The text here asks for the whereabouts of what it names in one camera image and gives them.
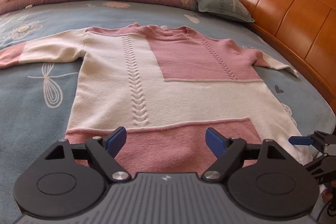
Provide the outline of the person's right hand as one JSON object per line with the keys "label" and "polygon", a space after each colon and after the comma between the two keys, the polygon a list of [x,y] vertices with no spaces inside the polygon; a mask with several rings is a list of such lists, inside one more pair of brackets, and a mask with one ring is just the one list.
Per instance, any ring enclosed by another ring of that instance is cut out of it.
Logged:
{"label": "person's right hand", "polygon": [[[336,181],[335,180],[331,182],[331,187],[332,187],[332,189],[335,189],[335,187],[336,187]],[[332,192],[333,191],[330,190],[330,189],[325,189],[322,192],[321,197],[322,197],[323,203],[328,203],[330,200],[333,199],[333,193]]]}

